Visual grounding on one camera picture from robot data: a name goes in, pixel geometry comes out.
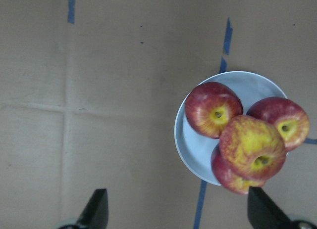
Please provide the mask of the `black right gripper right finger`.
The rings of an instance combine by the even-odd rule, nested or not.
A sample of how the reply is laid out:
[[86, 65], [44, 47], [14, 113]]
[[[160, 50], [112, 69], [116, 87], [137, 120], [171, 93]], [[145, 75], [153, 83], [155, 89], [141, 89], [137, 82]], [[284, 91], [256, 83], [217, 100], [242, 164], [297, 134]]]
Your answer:
[[254, 229], [294, 229], [292, 221], [261, 187], [249, 188], [247, 216]]

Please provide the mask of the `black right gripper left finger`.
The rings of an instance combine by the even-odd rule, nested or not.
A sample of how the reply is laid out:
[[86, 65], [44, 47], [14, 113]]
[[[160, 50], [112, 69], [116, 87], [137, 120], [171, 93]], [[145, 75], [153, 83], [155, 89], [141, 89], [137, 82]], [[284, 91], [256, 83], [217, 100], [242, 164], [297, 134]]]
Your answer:
[[108, 225], [107, 189], [96, 189], [75, 223], [76, 229], [106, 229]]

